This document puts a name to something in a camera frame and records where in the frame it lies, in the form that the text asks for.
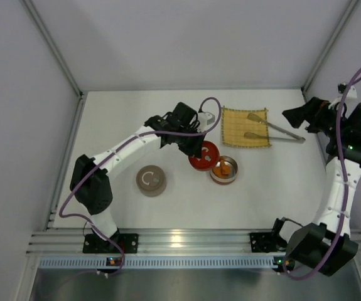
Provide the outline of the orange fried food piece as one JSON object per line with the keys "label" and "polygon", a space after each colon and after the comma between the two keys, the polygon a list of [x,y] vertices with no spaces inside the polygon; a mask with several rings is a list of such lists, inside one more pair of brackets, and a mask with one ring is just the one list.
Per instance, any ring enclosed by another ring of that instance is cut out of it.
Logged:
{"label": "orange fried food piece", "polygon": [[222,175],[228,176],[231,173],[230,166],[227,165],[227,162],[225,160],[220,160],[220,167],[222,169]]}

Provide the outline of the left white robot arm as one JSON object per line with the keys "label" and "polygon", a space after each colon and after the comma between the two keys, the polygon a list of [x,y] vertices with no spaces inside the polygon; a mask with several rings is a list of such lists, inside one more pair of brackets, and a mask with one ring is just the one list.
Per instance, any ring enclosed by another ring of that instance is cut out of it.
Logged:
{"label": "left white robot arm", "polygon": [[147,119],[122,144],[92,157],[82,155],[75,161],[70,190],[88,211],[93,232],[100,240],[117,241],[119,235],[110,213],[113,193],[109,179],[146,154],[170,144],[176,144],[186,156],[201,157],[204,132],[214,121],[213,114],[195,111],[180,102],[164,116]]}

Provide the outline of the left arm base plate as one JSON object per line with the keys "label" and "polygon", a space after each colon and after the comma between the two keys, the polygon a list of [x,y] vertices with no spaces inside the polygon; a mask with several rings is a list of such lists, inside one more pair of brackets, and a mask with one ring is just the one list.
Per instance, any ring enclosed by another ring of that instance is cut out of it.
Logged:
{"label": "left arm base plate", "polygon": [[[114,241],[125,254],[135,254],[138,249],[138,239],[137,233],[124,233],[119,234]],[[85,235],[82,252],[85,254],[119,254],[120,250],[97,234],[92,233]]]}

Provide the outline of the grey round lid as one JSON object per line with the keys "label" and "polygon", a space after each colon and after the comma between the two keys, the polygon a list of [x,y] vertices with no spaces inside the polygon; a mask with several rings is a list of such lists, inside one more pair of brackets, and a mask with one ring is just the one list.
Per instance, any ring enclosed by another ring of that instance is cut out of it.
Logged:
{"label": "grey round lid", "polygon": [[166,174],[164,173],[164,170],[158,166],[144,166],[136,175],[136,184],[139,189],[141,187],[145,187],[146,189],[153,189],[161,186],[166,187]]}

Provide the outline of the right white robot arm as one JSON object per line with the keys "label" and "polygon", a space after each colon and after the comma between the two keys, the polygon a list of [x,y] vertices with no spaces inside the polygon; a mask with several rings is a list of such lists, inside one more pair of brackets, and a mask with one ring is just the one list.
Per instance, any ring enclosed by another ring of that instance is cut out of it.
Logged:
{"label": "right white robot arm", "polygon": [[283,111],[283,116],[295,129],[307,122],[307,132],[329,138],[320,206],[313,221],[291,235],[285,260],[332,276],[358,251],[358,243],[350,237],[350,211],[361,177],[361,103],[346,116],[329,101],[313,97]]}

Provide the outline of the metal tongs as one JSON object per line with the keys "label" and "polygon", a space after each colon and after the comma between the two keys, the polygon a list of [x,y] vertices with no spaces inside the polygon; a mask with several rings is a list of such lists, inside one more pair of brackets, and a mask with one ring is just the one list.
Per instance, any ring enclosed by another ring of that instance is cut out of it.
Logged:
{"label": "metal tongs", "polygon": [[278,141],[292,142],[292,143],[298,143],[298,144],[303,144],[306,141],[306,139],[304,137],[296,135],[285,129],[282,129],[282,128],[278,127],[277,125],[274,125],[274,124],[264,120],[263,118],[261,118],[260,116],[254,114],[254,113],[249,113],[247,116],[247,119],[252,122],[257,122],[259,124],[266,125],[269,128],[275,130],[276,132],[279,132],[285,136],[288,136],[288,138],[272,137],[272,136],[268,136],[268,135],[267,136],[259,135],[259,134],[253,133],[253,132],[245,132],[244,137],[247,139],[278,140]]}

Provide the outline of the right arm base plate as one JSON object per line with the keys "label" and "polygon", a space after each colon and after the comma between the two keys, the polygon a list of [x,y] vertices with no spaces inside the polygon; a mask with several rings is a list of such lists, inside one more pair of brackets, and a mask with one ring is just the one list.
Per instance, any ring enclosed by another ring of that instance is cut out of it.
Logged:
{"label": "right arm base plate", "polygon": [[253,232],[249,234],[253,253],[284,252],[287,242],[273,232]]}

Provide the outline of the red round lid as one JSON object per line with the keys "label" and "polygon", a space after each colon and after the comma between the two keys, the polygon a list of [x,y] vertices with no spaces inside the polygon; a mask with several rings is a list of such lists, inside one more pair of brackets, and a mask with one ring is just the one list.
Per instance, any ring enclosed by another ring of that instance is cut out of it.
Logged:
{"label": "red round lid", "polygon": [[202,144],[201,157],[189,157],[188,161],[192,168],[198,171],[209,171],[215,167],[220,160],[218,147],[210,141],[204,141]]}

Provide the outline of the steel round container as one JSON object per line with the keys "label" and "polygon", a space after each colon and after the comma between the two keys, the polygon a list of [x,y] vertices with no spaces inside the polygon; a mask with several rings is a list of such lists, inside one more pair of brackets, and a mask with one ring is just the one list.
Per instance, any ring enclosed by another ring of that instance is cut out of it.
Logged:
{"label": "steel round container", "polygon": [[238,175],[238,164],[229,156],[221,156],[219,161],[210,170],[209,175],[213,182],[220,185],[233,183]]}
{"label": "steel round container", "polygon": [[141,187],[139,190],[144,196],[149,198],[154,198],[161,195],[165,189],[166,189],[165,186],[161,186],[153,189],[146,189],[145,187]]}

